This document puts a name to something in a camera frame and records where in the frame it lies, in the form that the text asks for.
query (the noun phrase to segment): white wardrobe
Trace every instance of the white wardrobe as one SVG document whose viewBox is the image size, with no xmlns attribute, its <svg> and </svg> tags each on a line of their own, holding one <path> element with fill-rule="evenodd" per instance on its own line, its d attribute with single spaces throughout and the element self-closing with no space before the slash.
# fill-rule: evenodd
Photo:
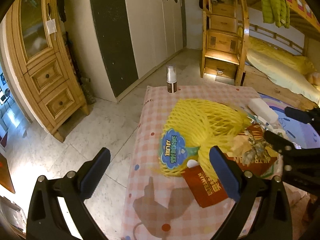
<svg viewBox="0 0 320 240">
<path fill-rule="evenodd" d="M 125 0 L 138 77 L 183 48 L 181 0 Z"/>
</svg>

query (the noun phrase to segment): glass cabinet door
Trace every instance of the glass cabinet door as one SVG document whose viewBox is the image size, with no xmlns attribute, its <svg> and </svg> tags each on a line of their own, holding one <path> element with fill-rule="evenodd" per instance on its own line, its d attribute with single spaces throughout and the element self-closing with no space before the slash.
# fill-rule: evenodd
<svg viewBox="0 0 320 240">
<path fill-rule="evenodd" d="M 23 74 L 59 52 L 45 24 L 50 11 L 50 0 L 16 0 L 12 6 L 13 39 Z"/>
<path fill-rule="evenodd" d="M 21 0 L 21 32 L 27 59 L 48 48 L 42 0 Z"/>
</svg>

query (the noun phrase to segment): bed ladder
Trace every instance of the bed ladder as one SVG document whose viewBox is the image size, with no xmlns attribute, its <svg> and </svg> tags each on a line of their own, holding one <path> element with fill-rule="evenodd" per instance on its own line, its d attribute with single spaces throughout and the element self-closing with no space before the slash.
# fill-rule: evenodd
<svg viewBox="0 0 320 240">
<path fill-rule="evenodd" d="M 234 79 L 237 86 L 241 83 L 245 62 L 242 62 L 240 55 L 243 55 L 246 47 L 243 46 L 242 38 L 246 37 L 245 28 L 242 35 L 238 35 L 239 1 L 243 8 L 245 0 L 226 0 L 217 4 L 211 3 L 211 0 L 203 0 L 203 47 L 200 63 L 201 77 L 204 73 L 223 76 Z M 245 20 L 246 15 L 247 12 L 242 13 L 242 22 L 244 27 L 248 24 L 249 30 L 249 17 Z"/>
</svg>

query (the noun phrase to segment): blue cloud label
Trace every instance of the blue cloud label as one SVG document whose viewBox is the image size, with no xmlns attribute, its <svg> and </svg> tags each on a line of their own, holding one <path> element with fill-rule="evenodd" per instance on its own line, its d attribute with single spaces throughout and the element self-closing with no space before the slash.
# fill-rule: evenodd
<svg viewBox="0 0 320 240">
<path fill-rule="evenodd" d="M 159 155 L 163 164 L 169 169 L 177 168 L 192 155 L 196 155 L 199 147 L 186 147 L 186 141 L 174 129 L 168 130 L 160 142 Z"/>
</svg>

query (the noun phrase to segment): green jacket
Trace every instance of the green jacket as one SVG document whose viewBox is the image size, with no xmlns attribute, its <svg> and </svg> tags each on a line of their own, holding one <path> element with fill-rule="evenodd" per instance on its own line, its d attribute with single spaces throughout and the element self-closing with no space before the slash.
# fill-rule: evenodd
<svg viewBox="0 0 320 240">
<path fill-rule="evenodd" d="M 264 23 L 276 23 L 277 27 L 290 27 L 290 8 L 286 0 L 261 0 Z"/>
</svg>

